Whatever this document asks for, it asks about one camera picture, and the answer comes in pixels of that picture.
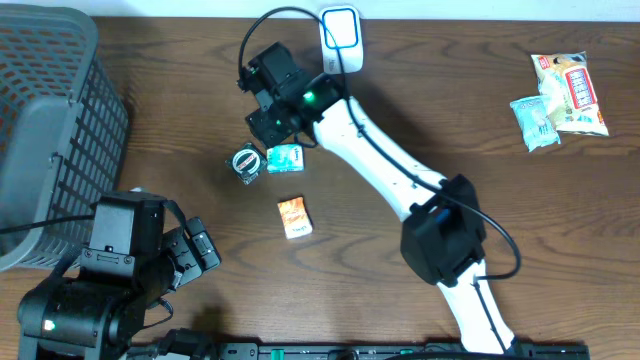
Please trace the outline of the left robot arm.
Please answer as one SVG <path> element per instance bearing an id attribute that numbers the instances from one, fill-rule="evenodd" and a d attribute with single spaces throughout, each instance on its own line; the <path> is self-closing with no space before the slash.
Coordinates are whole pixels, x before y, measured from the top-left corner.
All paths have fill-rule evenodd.
<path id="1" fill-rule="evenodd" d="M 215 269 L 221 257 L 198 217 L 145 192 L 111 192 L 94 205 L 83 247 L 64 254 L 22 298 L 22 359 L 120 359 L 145 314 L 173 309 L 166 295 Z"/>

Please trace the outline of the teal white snack packet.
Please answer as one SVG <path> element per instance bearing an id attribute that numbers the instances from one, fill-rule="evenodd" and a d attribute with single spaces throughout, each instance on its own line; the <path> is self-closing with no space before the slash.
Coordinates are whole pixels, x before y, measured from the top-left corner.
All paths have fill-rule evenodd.
<path id="1" fill-rule="evenodd" d="M 561 143 L 560 136 L 547 111 L 550 101 L 550 96 L 538 95 L 521 98 L 510 103 L 521 129 L 524 144 L 529 152 L 554 143 Z"/>

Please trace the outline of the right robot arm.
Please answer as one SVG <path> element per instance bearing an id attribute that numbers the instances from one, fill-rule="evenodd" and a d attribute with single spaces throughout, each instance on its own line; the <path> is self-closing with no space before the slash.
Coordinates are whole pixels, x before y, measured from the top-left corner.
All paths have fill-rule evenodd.
<path id="1" fill-rule="evenodd" d="M 351 95 L 346 80 L 312 77 L 276 42 L 238 67 L 238 86 L 258 110 L 251 133 L 273 148 L 301 132 L 358 172 L 401 224 L 400 252 L 412 271 L 440 289 L 469 352 L 506 355 L 515 335 L 502 319 L 486 270 L 486 225 L 471 182 L 421 164 L 387 136 Z"/>

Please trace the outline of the white yellow chip bag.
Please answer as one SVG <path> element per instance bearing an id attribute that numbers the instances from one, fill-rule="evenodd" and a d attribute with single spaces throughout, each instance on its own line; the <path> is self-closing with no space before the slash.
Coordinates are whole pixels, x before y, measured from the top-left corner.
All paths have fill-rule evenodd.
<path id="1" fill-rule="evenodd" d="M 587 53 L 533 54 L 538 91 L 557 132 L 608 136 L 598 98 L 587 68 Z"/>

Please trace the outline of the orange snack packet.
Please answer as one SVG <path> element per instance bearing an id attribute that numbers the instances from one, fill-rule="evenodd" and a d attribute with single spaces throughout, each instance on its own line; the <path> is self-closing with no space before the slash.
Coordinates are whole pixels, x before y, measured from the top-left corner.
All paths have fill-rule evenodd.
<path id="1" fill-rule="evenodd" d="M 303 197 L 296 197 L 277 204 L 288 240 L 312 233 L 313 226 L 306 211 Z"/>

